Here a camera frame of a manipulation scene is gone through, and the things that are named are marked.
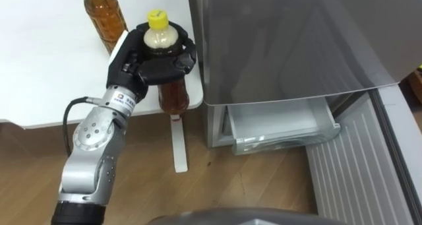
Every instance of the wooden floor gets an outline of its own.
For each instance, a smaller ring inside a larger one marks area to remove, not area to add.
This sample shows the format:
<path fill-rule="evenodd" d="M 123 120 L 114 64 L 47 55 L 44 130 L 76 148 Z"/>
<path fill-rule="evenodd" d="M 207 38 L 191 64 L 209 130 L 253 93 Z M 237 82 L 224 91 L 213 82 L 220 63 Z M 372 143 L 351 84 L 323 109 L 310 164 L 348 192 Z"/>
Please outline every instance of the wooden floor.
<path fill-rule="evenodd" d="M 131 119 L 105 224 L 145 224 L 162 215 L 214 207 L 271 207 L 315 213 L 304 148 L 233 156 L 208 150 L 200 112 L 185 118 L 189 171 L 173 169 L 165 115 Z M 0 224 L 49 224 L 66 161 L 59 127 L 0 129 Z"/>

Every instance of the refrigerator door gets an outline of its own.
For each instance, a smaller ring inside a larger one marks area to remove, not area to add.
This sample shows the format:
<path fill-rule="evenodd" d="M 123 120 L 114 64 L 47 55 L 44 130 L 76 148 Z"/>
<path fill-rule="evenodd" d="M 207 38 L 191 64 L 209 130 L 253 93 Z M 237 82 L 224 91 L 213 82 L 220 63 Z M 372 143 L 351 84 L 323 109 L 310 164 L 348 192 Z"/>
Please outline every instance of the refrigerator door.
<path fill-rule="evenodd" d="M 347 224 L 422 224 L 422 135 L 398 86 L 364 93 L 340 134 L 307 147 L 318 213 Z"/>
<path fill-rule="evenodd" d="M 396 84 L 422 62 L 422 0 L 189 1 L 210 105 Z"/>

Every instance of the yellow bottle cap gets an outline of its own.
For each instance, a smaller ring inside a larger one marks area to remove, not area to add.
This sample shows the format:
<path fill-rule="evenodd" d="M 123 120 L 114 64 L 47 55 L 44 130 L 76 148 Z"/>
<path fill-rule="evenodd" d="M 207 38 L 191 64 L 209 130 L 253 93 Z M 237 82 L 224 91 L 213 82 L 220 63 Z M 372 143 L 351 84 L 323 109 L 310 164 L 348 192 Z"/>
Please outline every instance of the yellow bottle cap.
<path fill-rule="evenodd" d="M 153 10 L 148 13 L 148 25 L 153 30 L 162 30 L 169 26 L 167 13 L 163 10 Z"/>

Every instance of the brown liquid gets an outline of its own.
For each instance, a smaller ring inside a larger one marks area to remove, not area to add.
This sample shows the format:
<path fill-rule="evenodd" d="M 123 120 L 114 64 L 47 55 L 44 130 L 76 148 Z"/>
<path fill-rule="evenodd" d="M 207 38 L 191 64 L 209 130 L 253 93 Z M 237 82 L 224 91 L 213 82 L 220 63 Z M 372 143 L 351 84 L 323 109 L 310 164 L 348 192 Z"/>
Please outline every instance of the brown liquid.
<path fill-rule="evenodd" d="M 125 19 L 117 0 L 84 0 L 85 9 L 102 42 L 111 53 L 124 30 Z"/>
<path fill-rule="evenodd" d="M 169 115 L 181 115 L 189 106 L 185 79 L 158 86 L 161 109 Z"/>

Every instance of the black cable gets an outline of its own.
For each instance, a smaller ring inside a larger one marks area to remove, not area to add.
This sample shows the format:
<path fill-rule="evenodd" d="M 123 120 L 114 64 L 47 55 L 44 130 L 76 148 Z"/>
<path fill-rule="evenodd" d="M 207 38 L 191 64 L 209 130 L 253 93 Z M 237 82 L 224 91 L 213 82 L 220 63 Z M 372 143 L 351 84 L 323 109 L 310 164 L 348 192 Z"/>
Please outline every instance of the black cable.
<path fill-rule="evenodd" d="M 72 108 L 72 106 L 74 106 L 75 104 L 79 104 L 79 103 L 87 103 L 86 100 L 88 99 L 87 96 L 82 97 L 82 98 L 77 98 L 71 101 L 71 103 L 69 103 L 69 105 L 67 105 L 66 110 L 65 110 L 65 114 L 63 115 L 63 140 L 65 141 L 65 149 L 66 149 L 66 153 L 67 156 L 71 155 L 71 146 L 69 144 L 69 136 L 67 134 L 67 116 Z"/>

